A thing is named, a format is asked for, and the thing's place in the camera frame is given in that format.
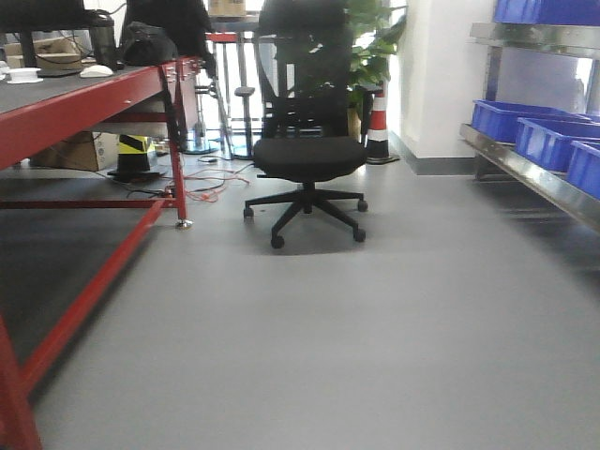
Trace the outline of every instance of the white object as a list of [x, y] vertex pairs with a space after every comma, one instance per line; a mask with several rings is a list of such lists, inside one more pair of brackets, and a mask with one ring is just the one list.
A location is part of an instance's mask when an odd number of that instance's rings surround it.
[[110, 77], [114, 72], [110, 67], [101, 66], [100, 64], [95, 64], [90, 67], [86, 67], [82, 70], [82, 73], [79, 74], [82, 78], [99, 78], [99, 77]]
[[8, 84], [21, 84], [21, 83], [39, 83], [43, 82], [43, 78], [38, 78], [39, 68], [37, 67], [22, 67], [12, 68], [8, 71], [10, 80]]

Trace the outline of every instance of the blue plastic bin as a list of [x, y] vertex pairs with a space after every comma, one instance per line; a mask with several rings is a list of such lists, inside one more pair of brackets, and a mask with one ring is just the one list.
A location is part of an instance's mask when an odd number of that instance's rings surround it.
[[600, 199], [600, 142], [573, 141], [566, 181]]
[[498, 0], [494, 21], [600, 25], [600, 2], [597, 0]]
[[600, 143], [600, 124], [518, 119], [515, 151], [549, 171], [567, 172], [573, 141]]
[[501, 143], [515, 143], [519, 117], [591, 122], [588, 117], [545, 106], [475, 100], [472, 127]]

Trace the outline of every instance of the office chair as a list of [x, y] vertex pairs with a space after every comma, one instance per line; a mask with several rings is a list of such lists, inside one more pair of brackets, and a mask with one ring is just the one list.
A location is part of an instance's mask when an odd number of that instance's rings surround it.
[[330, 200], [364, 194], [315, 188], [315, 184], [354, 172], [365, 164], [363, 145], [348, 137], [347, 84], [353, 35], [345, 23], [343, 0], [267, 0], [254, 36], [262, 90], [262, 138], [254, 146], [254, 165], [263, 177], [299, 183], [292, 192], [246, 201], [251, 206], [291, 203], [271, 230], [271, 246], [282, 248], [280, 230], [312, 207], [352, 227], [355, 241], [366, 232]]

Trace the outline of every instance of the computer mouse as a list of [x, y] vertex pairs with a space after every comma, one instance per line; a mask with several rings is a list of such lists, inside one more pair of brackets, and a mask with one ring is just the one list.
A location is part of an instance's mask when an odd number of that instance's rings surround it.
[[79, 76], [82, 78], [100, 78], [110, 77], [113, 74], [114, 72], [110, 67], [94, 64], [93, 66], [86, 67], [82, 70], [82, 73], [80, 73]]

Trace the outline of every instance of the red metal frame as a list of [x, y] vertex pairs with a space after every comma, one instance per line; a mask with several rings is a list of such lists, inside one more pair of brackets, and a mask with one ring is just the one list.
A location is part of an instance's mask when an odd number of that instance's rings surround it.
[[[104, 121], [110, 122], [165, 122], [164, 113], [123, 112], [161, 92], [158, 70], [169, 74], [170, 91], [180, 120], [193, 124], [196, 119], [189, 100], [188, 80], [198, 70], [198, 62], [183, 58], [179, 79], [173, 77], [174, 64], [162, 68], [144, 67], [84, 87], [63, 96], [52, 97], [35, 105], [28, 105], [11, 112], [0, 114], [0, 135], [5, 142], [19, 143], [0, 152], [0, 168], [5, 168], [24, 158], [34, 155], [40, 149], [52, 145], [75, 134], [84, 128]], [[96, 275], [80, 292], [67, 312], [42, 340], [31, 355], [19, 367], [13, 351], [8, 331], [0, 315], [0, 445], [14, 450], [41, 450], [33, 414], [27, 396], [47, 373], [60, 352], [82, 325], [85, 318], [98, 303], [106, 288], [118, 275], [135, 249], [147, 235], [164, 208], [176, 208], [178, 218], [188, 217], [184, 175], [175, 139], [170, 139], [174, 197], [153, 200], [105, 200], [105, 201], [61, 201], [61, 202], [0, 202], [0, 209], [31, 208], [145, 208], [146, 213], [119, 245], [111, 257], [102, 265]]]

